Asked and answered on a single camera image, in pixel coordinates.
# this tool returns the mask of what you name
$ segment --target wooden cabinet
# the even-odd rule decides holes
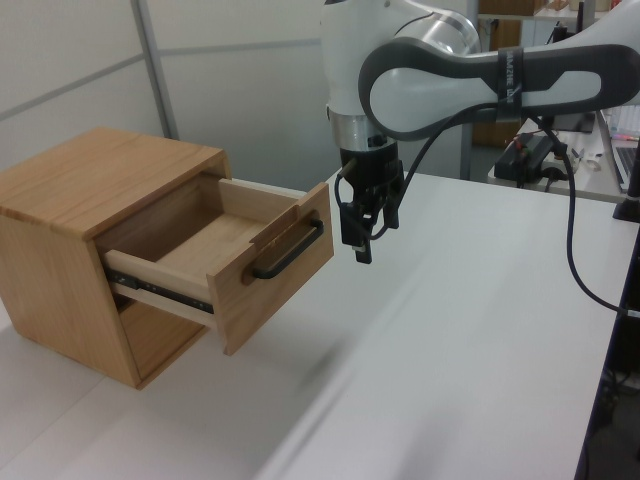
[[[478,13],[532,17],[547,3],[549,0],[479,0]]]
[[[16,330],[137,388],[207,327],[236,352],[332,255],[327,185],[237,182],[216,148],[100,128],[0,174]]]

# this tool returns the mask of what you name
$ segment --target white table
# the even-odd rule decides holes
[[[531,120],[527,120],[518,133],[537,130],[537,125]],[[584,151],[584,158],[575,172],[577,196],[604,202],[620,203],[624,199],[624,194],[620,192],[614,171],[611,148],[607,149],[603,139],[603,135],[608,134],[602,114],[598,112],[592,133],[559,132],[558,138],[576,152]],[[536,135],[544,136],[544,133],[537,133]],[[487,174],[487,183],[509,187],[516,186],[515,182],[496,178],[494,169],[495,167],[491,168]],[[543,178],[535,183],[525,184],[524,188],[543,192],[547,181],[546,178]],[[569,195],[569,182],[554,182],[551,184],[549,192]]]
[[[578,266],[617,301],[637,226],[578,208]],[[564,197],[418,175],[372,265],[336,241],[237,355],[207,334],[141,392],[0,316],[0,479],[248,479],[285,438],[262,478],[571,478],[614,315],[574,285],[565,218]]]

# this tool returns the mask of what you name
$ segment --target cabinet top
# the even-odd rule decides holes
[[[90,239],[209,169],[223,150],[96,128],[0,173],[0,214]]]

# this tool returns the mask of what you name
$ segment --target drawer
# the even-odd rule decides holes
[[[333,256],[328,186],[200,173],[94,241],[123,311],[126,297],[215,328],[231,355]]]

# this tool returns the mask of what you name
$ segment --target black cable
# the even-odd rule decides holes
[[[560,26],[560,22],[556,22],[555,27],[553,27],[553,31],[551,32],[551,35],[549,35],[549,38],[547,38],[547,42],[545,43],[545,45],[549,45],[549,43],[551,43],[551,39],[553,38],[553,34],[555,33],[556,27]]]
[[[574,226],[575,216],[576,216],[576,179],[573,175],[573,168],[571,168],[571,162],[569,161],[569,157],[567,156],[566,145],[563,145],[562,142],[558,140],[558,137],[554,135],[551,129],[549,129],[542,122],[541,119],[535,116],[529,116],[529,118],[538,125],[538,128],[540,128],[540,130],[542,130],[547,135],[547,137],[551,139],[556,150],[556,152],[554,153],[556,153],[556,155],[562,156],[562,161],[564,162],[565,168],[567,169],[567,175],[569,176],[569,221],[567,225],[567,260],[569,262],[569,269],[571,270],[571,274],[573,275],[573,278],[575,279],[578,286],[582,289],[582,291],[593,301],[599,303],[603,307],[606,307],[610,310],[613,310],[614,312],[619,313],[620,315],[624,315],[624,316],[629,315],[629,311],[627,309],[622,307],[616,307],[615,305],[612,305],[611,303],[606,302],[605,300],[601,299],[596,294],[594,294],[591,290],[587,288],[587,286],[584,284],[584,282],[580,278],[580,275],[578,274],[578,270],[576,269],[576,264],[573,261],[573,226]]]
[[[584,480],[589,480],[589,446],[586,439],[582,444],[582,449],[584,451]]]
[[[483,104],[480,104],[480,105],[473,105],[471,107],[468,107],[468,108],[465,108],[463,110],[460,110],[455,115],[452,115],[444,123],[442,123],[440,125],[440,127],[438,127],[436,132],[433,135],[431,135],[427,139],[425,144],[422,146],[422,148],[418,152],[418,155],[416,155],[415,160],[411,164],[411,168],[409,168],[409,172],[407,173],[407,178],[404,180],[404,183],[402,185],[402,189],[400,190],[400,193],[398,194],[398,199],[397,199],[396,206],[395,206],[396,213],[397,213],[397,210],[400,208],[400,204],[402,203],[402,200],[404,198],[405,193],[407,193],[407,189],[409,188],[409,184],[411,183],[411,180],[413,179],[413,176],[415,175],[416,170],[418,169],[418,167],[420,166],[420,163],[422,162],[422,160],[424,159],[425,155],[427,154],[427,152],[431,148],[431,145],[433,145],[433,143],[438,139],[438,137],[442,134],[442,132],[444,132],[445,130],[453,127],[454,125],[457,125],[457,122],[461,118],[463,118],[465,115],[467,115],[469,113],[474,113],[474,112],[477,112],[479,110],[485,110],[485,109],[488,109],[488,108],[497,108],[497,107],[498,107],[497,103],[483,103]],[[366,238],[367,240],[372,241],[372,240],[379,239],[389,229],[389,226],[384,224],[382,226],[382,228],[380,228],[380,231],[378,233],[376,233],[375,235],[372,235],[367,230],[365,230],[364,227],[362,225],[360,225],[360,223],[355,218],[353,218],[351,216],[351,214],[346,210],[346,204],[343,203],[342,200],[340,199],[339,184],[340,184],[340,181],[343,178],[344,177],[342,176],[342,171],[338,172],[338,175],[336,176],[336,181],[335,181],[334,186],[333,186],[334,194],[336,196],[336,201],[338,202],[338,207],[340,208],[341,218],[346,218],[347,221],[350,224],[352,224],[352,226],[354,226],[359,231],[359,233],[364,238]]]
[[[631,378],[631,372],[628,372],[622,380],[618,381],[618,376],[616,375],[616,372],[613,371],[610,368],[606,368],[606,371],[609,375],[609,377],[611,377],[611,389],[613,390],[613,392],[616,395],[624,395],[625,397],[635,397],[637,395],[640,394],[640,389],[635,389],[633,387],[629,387],[627,385],[625,385],[625,383],[627,382],[627,380],[629,380]],[[632,390],[632,392],[627,392],[627,391],[623,391],[621,390],[621,388],[626,388],[628,390]]]
[[[557,182],[558,180],[563,180],[566,182],[569,178],[565,173],[563,173],[562,170],[556,167],[545,168],[542,171],[542,176],[549,179],[549,181],[547,182],[547,186],[544,188],[544,193],[549,193],[549,189],[551,188],[551,184],[553,182]]]

